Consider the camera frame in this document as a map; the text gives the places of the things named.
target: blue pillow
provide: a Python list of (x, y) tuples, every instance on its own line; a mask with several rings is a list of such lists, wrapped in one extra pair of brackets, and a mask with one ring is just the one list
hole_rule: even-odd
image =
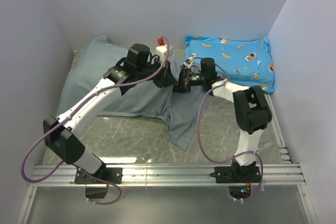
[[(237, 41), (214, 37), (185, 37), (185, 56), (211, 57), (229, 74), (232, 83), (259, 85), (265, 92), (275, 89), (271, 47), (268, 39)], [(226, 76), (221, 70), (218, 73)]]

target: white enclosure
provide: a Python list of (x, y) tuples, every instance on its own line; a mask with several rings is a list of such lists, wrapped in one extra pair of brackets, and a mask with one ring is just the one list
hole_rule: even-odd
[[(253, 40), (268, 36), (272, 95), (288, 150), (300, 163), (320, 223), (334, 223), (334, 31), (336, 0), (0, 0), (1, 223), (14, 223), (27, 189), (25, 152), (55, 115), (73, 50), (108, 35), (120, 46), (154, 47), (167, 36)], [(41, 162), (40, 147), (27, 173)]]

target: marble floor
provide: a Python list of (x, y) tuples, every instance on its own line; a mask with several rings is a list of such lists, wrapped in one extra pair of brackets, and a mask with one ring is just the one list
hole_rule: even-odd
[[(72, 67), (76, 67), (80, 51), (75, 52)], [(114, 163), (204, 163), (196, 134), (187, 151), (175, 146), (167, 135), (168, 126), (155, 118), (124, 118), (98, 116), (82, 137), (86, 148), (105, 162)], [(210, 97), (201, 121), (201, 139), (207, 154), (217, 160), (235, 154), (239, 127), (232, 103)], [(264, 163), (282, 161), (272, 124), (268, 124), (259, 142), (259, 154)], [(60, 159), (49, 149), (44, 164)]]

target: bracket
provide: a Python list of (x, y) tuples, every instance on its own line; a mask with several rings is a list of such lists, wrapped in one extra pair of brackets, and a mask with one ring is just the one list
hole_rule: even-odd
[[(121, 184), (122, 168), (119, 167), (108, 167), (105, 169), (106, 176), (108, 180), (114, 184)], [(75, 184), (77, 185), (92, 185), (101, 184), (88, 177), (85, 172), (77, 169), (75, 176)], [(108, 191), (108, 186), (106, 187), (85, 187), (85, 196), (88, 199), (104, 199)]]
[(233, 161), (231, 166), (228, 167), (217, 166), (210, 177), (216, 178), (216, 184), (246, 183), (248, 178), (250, 178), (251, 183), (259, 183), (261, 180), (256, 162), (247, 166), (240, 166), (236, 161)]

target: gray blanket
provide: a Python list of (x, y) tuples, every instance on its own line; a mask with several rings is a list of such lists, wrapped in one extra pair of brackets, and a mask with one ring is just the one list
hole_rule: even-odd
[[(127, 55), (128, 50), (110, 44), (106, 36), (93, 40), (82, 53), (62, 91), (59, 112), (63, 113), (91, 91), (108, 68)], [(178, 79), (182, 59), (170, 59), (171, 72)], [(101, 115), (148, 116), (169, 125), (168, 135), (186, 150), (196, 129), (198, 108), (204, 95), (202, 87), (190, 93), (173, 93), (173, 87), (160, 89), (152, 81), (138, 84), (122, 98), (113, 101)]]

